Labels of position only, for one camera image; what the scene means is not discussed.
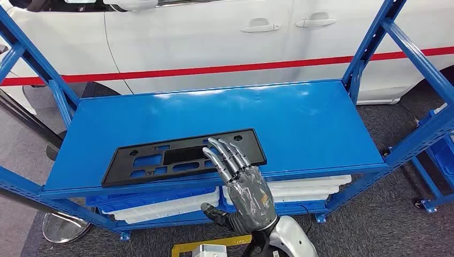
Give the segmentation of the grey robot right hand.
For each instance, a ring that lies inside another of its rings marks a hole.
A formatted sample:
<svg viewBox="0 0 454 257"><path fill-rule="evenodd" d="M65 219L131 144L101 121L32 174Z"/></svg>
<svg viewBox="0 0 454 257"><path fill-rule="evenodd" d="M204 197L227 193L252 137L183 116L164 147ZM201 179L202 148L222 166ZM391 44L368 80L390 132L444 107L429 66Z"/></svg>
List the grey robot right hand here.
<svg viewBox="0 0 454 257"><path fill-rule="evenodd" d="M210 148L202 149L222 178L235 213L219 210L209 203L202 203L203 213L219 226L240 235L261 231L272 226L278 215L271 190L259 168L254 166L234 143L223 139L208 138L219 154Z"/></svg>

